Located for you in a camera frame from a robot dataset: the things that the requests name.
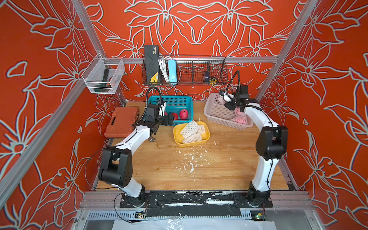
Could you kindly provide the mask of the white foam net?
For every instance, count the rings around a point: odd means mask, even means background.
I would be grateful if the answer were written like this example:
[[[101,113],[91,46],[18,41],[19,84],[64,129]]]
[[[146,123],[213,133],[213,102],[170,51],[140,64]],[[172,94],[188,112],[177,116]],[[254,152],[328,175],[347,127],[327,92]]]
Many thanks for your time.
[[[197,130],[197,133],[202,135],[206,133],[206,129],[204,125],[199,125],[199,129]]]
[[[184,144],[202,141],[201,134],[192,134],[188,138],[183,140]]]
[[[180,131],[180,134],[184,139],[187,139],[191,135],[195,134],[199,130],[199,124],[196,121],[191,121]]]

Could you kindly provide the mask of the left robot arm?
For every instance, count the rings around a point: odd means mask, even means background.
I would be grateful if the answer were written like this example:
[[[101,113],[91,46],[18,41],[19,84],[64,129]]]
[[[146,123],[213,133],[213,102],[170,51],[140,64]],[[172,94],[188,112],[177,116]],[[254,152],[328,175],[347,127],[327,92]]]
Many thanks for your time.
[[[146,101],[144,113],[133,124],[132,133],[116,146],[103,148],[98,172],[100,181],[123,191],[129,204],[135,208],[145,204],[145,187],[133,178],[132,157],[143,142],[154,141],[152,136],[157,133],[159,126],[170,126],[174,121],[172,115],[165,114],[166,102],[158,87],[151,86],[146,95],[149,96],[152,90],[158,92],[158,102],[152,104]]]

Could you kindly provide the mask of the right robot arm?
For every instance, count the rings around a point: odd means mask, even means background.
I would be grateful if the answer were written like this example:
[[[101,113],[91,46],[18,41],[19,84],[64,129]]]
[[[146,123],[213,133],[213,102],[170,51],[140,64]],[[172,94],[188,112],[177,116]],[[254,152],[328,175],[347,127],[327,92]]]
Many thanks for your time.
[[[272,120],[260,104],[250,97],[248,86],[241,85],[240,71],[233,74],[230,83],[235,78],[238,79],[236,92],[231,94],[226,89],[219,94],[227,109],[238,112],[244,118],[250,118],[260,131],[255,144],[259,155],[257,170],[246,197],[248,205],[257,208],[270,198],[273,173],[287,150],[288,129]]]

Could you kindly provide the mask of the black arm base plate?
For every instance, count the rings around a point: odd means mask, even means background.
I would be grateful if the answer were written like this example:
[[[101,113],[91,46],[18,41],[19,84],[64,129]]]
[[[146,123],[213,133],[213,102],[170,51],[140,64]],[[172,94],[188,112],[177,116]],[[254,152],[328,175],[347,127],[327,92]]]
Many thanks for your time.
[[[236,208],[272,208],[270,197],[258,204],[248,201],[247,191],[147,191],[141,208],[158,208],[161,206],[200,206],[200,205],[230,205]]]

